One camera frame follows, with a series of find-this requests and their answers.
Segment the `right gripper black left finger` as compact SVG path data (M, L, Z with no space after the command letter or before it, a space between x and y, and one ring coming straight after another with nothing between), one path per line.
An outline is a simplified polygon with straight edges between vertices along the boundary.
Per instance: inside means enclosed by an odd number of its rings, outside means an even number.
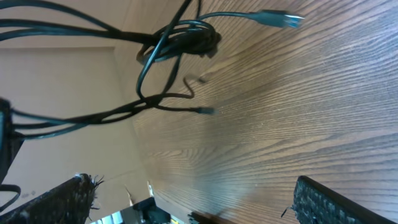
M1 224L85 224L95 210L102 179L77 174L70 180L1 215Z

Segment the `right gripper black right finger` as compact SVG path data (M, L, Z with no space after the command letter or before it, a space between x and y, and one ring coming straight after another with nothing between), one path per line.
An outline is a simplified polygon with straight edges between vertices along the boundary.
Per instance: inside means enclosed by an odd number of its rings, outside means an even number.
M298 177L290 207L299 223L391 224L360 204L305 176Z

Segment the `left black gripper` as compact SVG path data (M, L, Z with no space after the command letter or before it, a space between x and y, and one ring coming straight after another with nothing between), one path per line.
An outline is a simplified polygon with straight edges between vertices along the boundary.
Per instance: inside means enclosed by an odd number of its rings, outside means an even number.
M24 140L12 124L11 104L1 98L1 183L16 158Z

